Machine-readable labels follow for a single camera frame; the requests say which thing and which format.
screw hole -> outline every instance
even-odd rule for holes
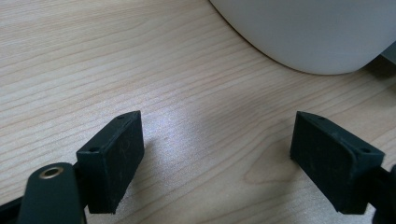
[[[91,147],[91,148],[89,149],[89,151],[90,151],[90,152],[97,152],[97,151],[99,151],[99,147]]]
[[[365,148],[365,147],[361,148],[361,151],[364,152],[364,153],[370,153],[371,152],[370,149]]]
[[[51,179],[57,175],[59,175],[61,172],[64,171],[64,168],[62,167],[51,167],[40,174],[41,179]]]

wooden table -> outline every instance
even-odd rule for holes
[[[370,223],[337,214],[289,159],[297,110],[396,161],[396,69],[289,69],[206,0],[2,1],[0,203],[118,114],[142,111],[146,155],[115,216],[89,223]]]

black plastic block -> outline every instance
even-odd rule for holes
[[[335,210],[363,214],[361,179],[381,166],[385,154],[328,119],[297,112],[290,156]]]
[[[143,155],[140,111],[114,118],[77,152],[91,213],[116,212]]]

black plastic part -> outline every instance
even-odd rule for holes
[[[28,179],[19,224],[86,223],[80,206],[73,166],[59,162],[44,166]]]
[[[290,156],[336,211],[363,214],[364,183],[380,169],[385,154],[323,117],[297,112]]]
[[[91,213],[116,212],[143,155],[140,111],[114,118],[77,152]]]
[[[0,206],[0,223],[14,224],[17,222],[18,213],[21,209],[22,197]]]

white object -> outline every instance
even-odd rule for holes
[[[211,0],[264,54],[307,73],[366,65],[396,40],[395,0]]]

